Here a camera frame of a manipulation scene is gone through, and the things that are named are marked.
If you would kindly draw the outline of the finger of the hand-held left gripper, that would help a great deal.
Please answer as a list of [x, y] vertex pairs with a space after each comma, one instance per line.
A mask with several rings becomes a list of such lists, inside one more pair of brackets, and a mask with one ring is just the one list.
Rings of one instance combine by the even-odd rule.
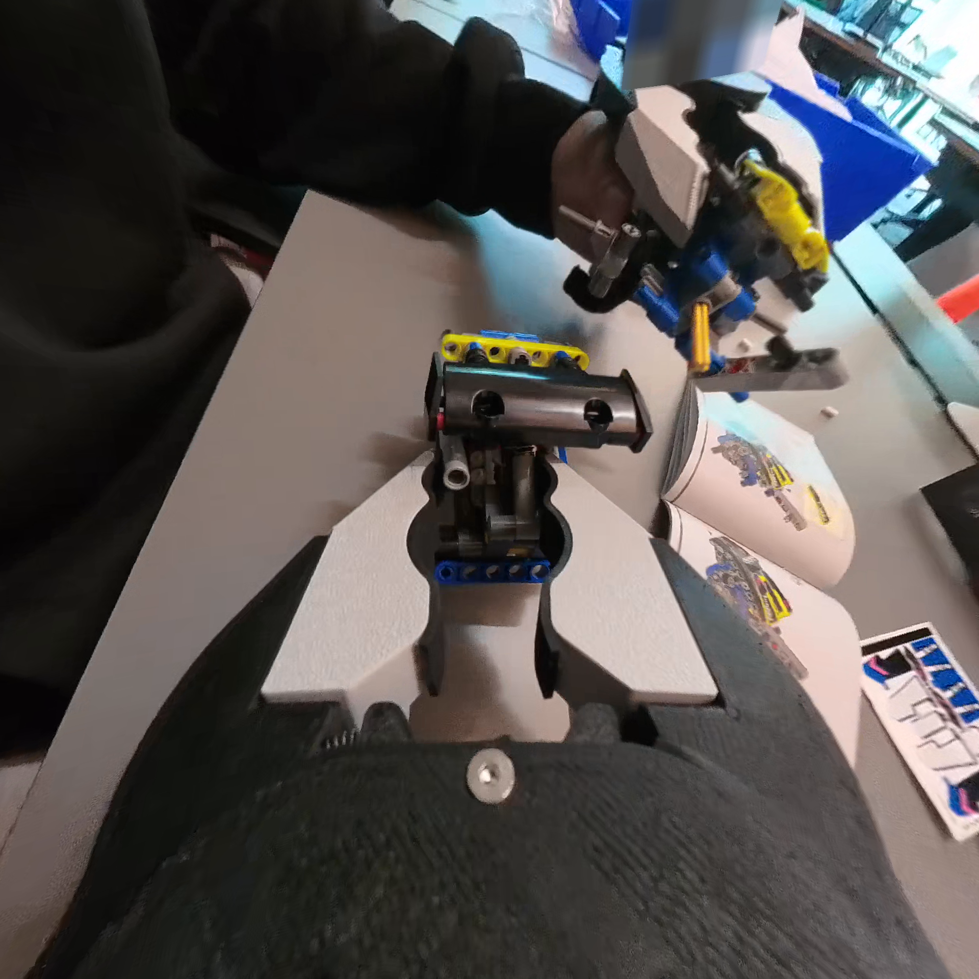
[[616, 163], [633, 208], [671, 244], [686, 244], [707, 202], [714, 173], [738, 159], [738, 87], [694, 82], [625, 89]]
[[766, 166], [785, 177], [810, 209], [817, 229], [826, 227], [822, 155], [808, 129], [788, 114], [741, 114]]

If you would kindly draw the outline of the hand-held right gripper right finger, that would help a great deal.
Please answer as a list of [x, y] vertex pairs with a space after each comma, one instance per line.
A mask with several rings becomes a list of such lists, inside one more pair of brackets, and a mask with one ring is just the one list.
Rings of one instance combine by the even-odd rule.
[[535, 675], [571, 708], [706, 705], [718, 688], [656, 548], [569, 465], [540, 463], [543, 531], [560, 553], [540, 591]]

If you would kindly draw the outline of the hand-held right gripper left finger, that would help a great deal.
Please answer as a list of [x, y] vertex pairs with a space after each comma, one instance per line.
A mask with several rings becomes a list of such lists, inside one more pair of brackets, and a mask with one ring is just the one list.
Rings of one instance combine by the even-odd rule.
[[266, 701], [333, 702], [362, 719], [376, 703], [408, 713], [440, 691], [439, 594], [409, 551], [433, 462], [433, 451], [421, 453], [330, 532], [263, 681]]

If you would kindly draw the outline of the yellow black toy brick model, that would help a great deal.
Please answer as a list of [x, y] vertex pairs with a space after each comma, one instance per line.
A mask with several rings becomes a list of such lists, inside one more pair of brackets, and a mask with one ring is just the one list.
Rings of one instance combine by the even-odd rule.
[[775, 288], [789, 313], [807, 312], [828, 280], [829, 247], [790, 180], [757, 150], [717, 164], [686, 244], [671, 243], [650, 215], [612, 229], [568, 208], [602, 254], [575, 267], [566, 294], [583, 310], [632, 301], [674, 344], [705, 393], [736, 402], [776, 392], [832, 391], [849, 375], [838, 349], [798, 349], [787, 327], [762, 310], [759, 286]]

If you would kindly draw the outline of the black cylinder toy brick model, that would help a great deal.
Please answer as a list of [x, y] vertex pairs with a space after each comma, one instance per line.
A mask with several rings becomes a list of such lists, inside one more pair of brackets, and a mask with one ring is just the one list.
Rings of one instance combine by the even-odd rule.
[[440, 336], [424, 394], [435, 584], [549, 581], [571, 543], [545, 505], [553, 464], [567, 462], [568, 448], [648, 444], [651, 416], [630, 373], [588, 367], [583, 349], [532, 334]]

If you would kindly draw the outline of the person's left forearm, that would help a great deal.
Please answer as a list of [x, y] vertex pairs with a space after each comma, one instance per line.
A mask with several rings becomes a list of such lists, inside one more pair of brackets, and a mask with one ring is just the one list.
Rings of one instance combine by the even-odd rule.
[[529, 79], [484, 19], [450, 43], [383, 2], [145, 7], [176, 128], [223, 170], [555, 237], [552, 159], [585, 106]]

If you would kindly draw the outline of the person's left hand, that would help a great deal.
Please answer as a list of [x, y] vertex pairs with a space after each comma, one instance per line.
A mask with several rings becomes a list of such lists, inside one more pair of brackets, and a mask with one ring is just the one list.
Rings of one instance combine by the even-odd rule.
[[617, 132], [602, 112], [578, 118], [559, 140], [551, 163], [551, 213], [555, 237], [581, 259], [601, 256], [596, 239], [564, 213], [568, 209], [617, 230], [630, 219], [633, 191], [615, 157]]

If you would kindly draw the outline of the blue storage bin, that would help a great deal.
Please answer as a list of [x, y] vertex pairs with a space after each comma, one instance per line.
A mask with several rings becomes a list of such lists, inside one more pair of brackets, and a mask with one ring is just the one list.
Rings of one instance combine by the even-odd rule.
[[859, 99], [821, 74], [815, 101], [777, 82], [771, 98], [812, 134], [822, 157], [825, 236], [837, 243], [924, 177], [934, 163]]
[[570, 7], [578, 43], [595, 62], [606, 47], [626, 41], [632, 1], [571, 1]]

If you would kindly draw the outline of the toy brick instruction booklet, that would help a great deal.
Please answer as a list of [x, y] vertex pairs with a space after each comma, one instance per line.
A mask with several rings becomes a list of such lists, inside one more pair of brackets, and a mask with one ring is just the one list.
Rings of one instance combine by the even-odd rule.
[[855, 766], [859, 637], [829, 591], [856, 532], [814, 437], [757, 400], [688, 383], [662, 499], [669, 545], [797, 679]]

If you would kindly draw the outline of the red plastic object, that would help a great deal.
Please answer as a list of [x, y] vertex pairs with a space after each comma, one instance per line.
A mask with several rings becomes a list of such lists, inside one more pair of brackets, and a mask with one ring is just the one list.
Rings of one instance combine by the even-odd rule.
[[977, 314], [979, 306], [979, 275], [975, 274], [936, 298], [937, 307], [954, 324], [960, 324]]

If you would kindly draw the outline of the sticker sheet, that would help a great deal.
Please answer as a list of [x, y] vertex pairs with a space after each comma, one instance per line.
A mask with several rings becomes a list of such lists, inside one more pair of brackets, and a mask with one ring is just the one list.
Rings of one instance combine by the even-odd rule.
[[957, 841], [978, 832], [978, 691], [929, 623], [861, 643], [863, 694]]

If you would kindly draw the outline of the black flat object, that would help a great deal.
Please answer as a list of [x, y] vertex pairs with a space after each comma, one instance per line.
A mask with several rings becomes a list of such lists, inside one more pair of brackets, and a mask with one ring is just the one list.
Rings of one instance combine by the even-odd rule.
[[978, 599], [978, 464], [920, 490], [961, 560], [966, 581]]

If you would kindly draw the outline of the person's black clothing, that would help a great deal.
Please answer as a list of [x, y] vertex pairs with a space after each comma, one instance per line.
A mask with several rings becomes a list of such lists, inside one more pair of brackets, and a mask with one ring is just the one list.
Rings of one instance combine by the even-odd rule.
[[2, 2], [2, 757], [47, 746], [248, 314], [142, 2]]

